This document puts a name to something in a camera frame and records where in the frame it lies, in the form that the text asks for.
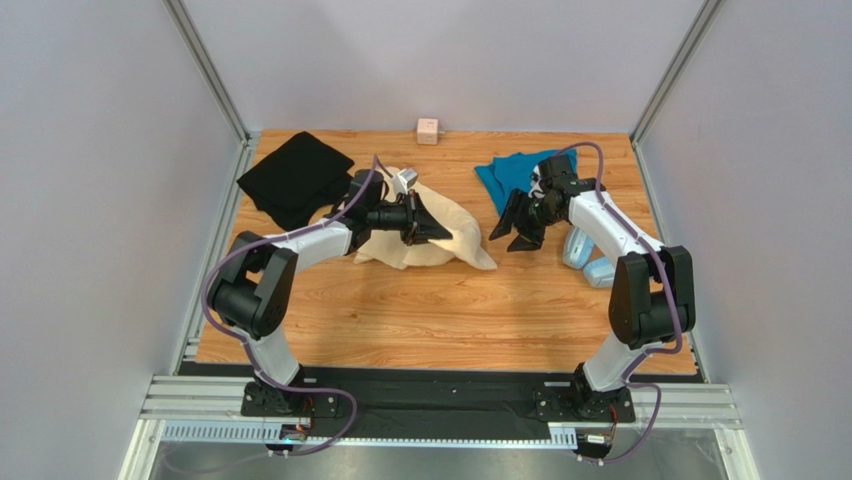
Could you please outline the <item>blue t shirt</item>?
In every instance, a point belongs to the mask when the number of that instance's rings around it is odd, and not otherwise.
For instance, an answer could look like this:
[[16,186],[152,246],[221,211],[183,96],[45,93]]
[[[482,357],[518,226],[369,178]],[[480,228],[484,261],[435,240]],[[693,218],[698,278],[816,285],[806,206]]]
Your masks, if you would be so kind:
[[547,158],[555,155],[557,150],[545,150],[537,153],[515,153],[505,157],[494,157],[488,165],[476,166],[475,173],[489,194],[498,216],[502,216],[509,201],[511,192],[515,189],[534,198],[541,198],[544,193],[534,186],[531,178],[534,168]]

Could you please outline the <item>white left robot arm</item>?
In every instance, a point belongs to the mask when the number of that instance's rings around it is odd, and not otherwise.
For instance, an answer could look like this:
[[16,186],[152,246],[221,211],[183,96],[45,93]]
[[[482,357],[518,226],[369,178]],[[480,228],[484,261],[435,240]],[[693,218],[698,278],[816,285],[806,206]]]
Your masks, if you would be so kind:
[[214,267],[205,284],[203,312],[216,329],[244,347],[259,383],[286,395],[313,393],[303,383],[302,365],[283,327],[295,277],[355,252],[375,230],[395,231],[406,245],[453,237],[414,190],[395,201],[354,194],[342,210],[305,228],[277,237],[241,233]]

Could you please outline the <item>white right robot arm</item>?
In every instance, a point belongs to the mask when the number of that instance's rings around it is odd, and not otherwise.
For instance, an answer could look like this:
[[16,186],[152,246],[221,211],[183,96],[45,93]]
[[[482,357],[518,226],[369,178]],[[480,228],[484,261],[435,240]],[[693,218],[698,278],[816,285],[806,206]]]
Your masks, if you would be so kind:
[[572,180],[539,196],[515,189],[490,237],[517,235],[508,249],[541,248],[547,227],[584,231],[615,268],[608,306],[611,333],[581,363],[571,382],[574,408],[588,416],[612,402],[648,357],[673,355],[694,324],[692,259],[644,232],[589,180]]

